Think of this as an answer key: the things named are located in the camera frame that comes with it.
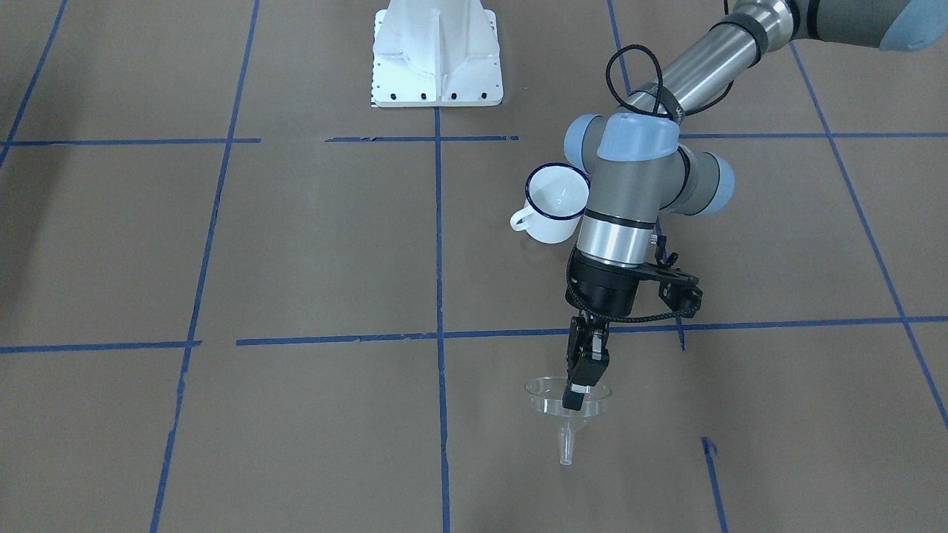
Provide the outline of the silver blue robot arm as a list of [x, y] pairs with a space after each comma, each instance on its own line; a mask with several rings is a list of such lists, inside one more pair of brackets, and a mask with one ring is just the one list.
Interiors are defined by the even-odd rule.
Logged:
[[691, 318], [698, 279], [674, 266], [654, 234], [662, 212], [712, 215], [730, 201], [731, 166], [680, 142], [681, 122], [707, 110], [766, 54], [810, 39], [875, 50], [924, 50], [946, 33], [944, 1], [737, 1], [655, 78], [620, 95], [616, 111], [583, 115], [564, 139], [590, 191], [566, 267], [566, 300], [578, 310], [567, 345], [562, 403], [579, 411], [604, 374], [612, 323]]

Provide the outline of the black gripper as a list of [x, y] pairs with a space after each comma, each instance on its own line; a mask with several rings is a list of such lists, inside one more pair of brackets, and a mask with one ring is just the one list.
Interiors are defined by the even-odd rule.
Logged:
[[[642, 278], [631, 269], [612, 266], [572, 249], [566, 267], [567, 303], [617, 323], [640, 323], [631, 311]], [[587, 316], [571, 320], [567, 342], [567, 384], [562, 402], [565, 409], [579, 411], [585, 397], [603, 377], [610, 363], [607, 351], [609, 328], [605, 321]]]

